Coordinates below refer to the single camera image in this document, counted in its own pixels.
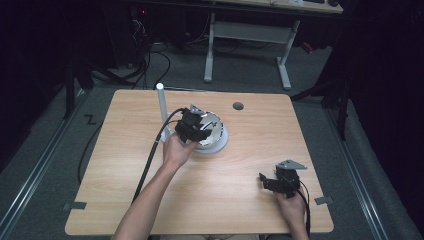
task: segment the table leg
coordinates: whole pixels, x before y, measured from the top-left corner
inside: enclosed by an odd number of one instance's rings
[[[213,40],[215,35],[215,13],[211,13],[211,23],[209,29],[209,48],[208,55],[206,56],[205,78],[204,81],[212,82],[213,71]]]
[[[283,52],[283,56],[277,58],[278,69],[280,70],[280,76],[281,76],[281,81],[283,82],[284,90],[291,89],[290,79],[289,79],[289,76],[287,75],[286,61],[287,61],[287,57],[289,56],[290,49],[293,45],[294,38],[296,37],[299,24],[300,24],[299,20],[294,22],[293,27],[290,31],[287,43],[286,43],[286,47]]]

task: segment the white rod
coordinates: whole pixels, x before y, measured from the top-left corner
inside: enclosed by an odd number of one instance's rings
[[[162,122],[165,123],[166,119],[168,118],[168,110],[166,109],[166,100],[165,100],[165,91],[164,91],[165,88],[162,83],[158,83],[156,84],[156,89],[158,91],[160,112],[162,114]],[[163,130],[163,133],[165,134],[165,140],[166,140],[170,135],[168,127],[165,127],[165,129]]]

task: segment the tape mark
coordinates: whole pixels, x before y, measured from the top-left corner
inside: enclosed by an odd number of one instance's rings
[[[87,125],[96,125],[97,123],[92,122],[93,120],[93,114],[85,114],[84,117],[88,117]]]
[[[84,210],[86,206],[87,206],[86,202],[73,202],[73,203],[66,202],[63,205],[62,210],[65,211],[65,212],[68,212],[71,209]]]
[[[315,203],[317,205],[321,205],[321,204],[327,204],[330,205],[334,202],[332,197],[320,197],[320,198],[315,198]]]

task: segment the round base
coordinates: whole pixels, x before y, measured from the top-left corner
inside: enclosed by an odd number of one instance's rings
[[[214,144],[213,147],[207,148],[207,149],[195,148],[194,151],[200,154],[214,154],[221,151],[225,147],[227,142],[228,142],[228,131],[224,125],[223,131],[222,131],[222,137],[216,144]]]

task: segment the table top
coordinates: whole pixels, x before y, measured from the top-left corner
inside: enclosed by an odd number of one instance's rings
[[[330,232],[323,196],[290,98],[283,94],[166,91],[168,111],[189,107],[216,113],[229,140],[212,155],[193,152],[171,181],[152,234],[287,233],[272,192],[258,174],[275,178],[275,165],[292,159],[310,194],[311,232]],[[233,108],[241,102],[244,109]],[[162,125],[156,91],[118,90],[111,102],[65,231],[70,235],[111,235],[129,208],[153,141]],[[159,144],[147,183],[162,163]]]
[[[324,3],[313,3],[313,2],[303,2],[303,6],[296,5],[291,3],[290,0],[215,0],[220,3],[233,3],[233,4],[245,4],[261,7],[276,7],[276,8],[287,8],[293,10],[302,10],[302,11],[311,11],[311,12],[323,12],[323,13],[343,13],[343,8],[339,5],[336,7],[330,6],[328,0],[325,0]]]

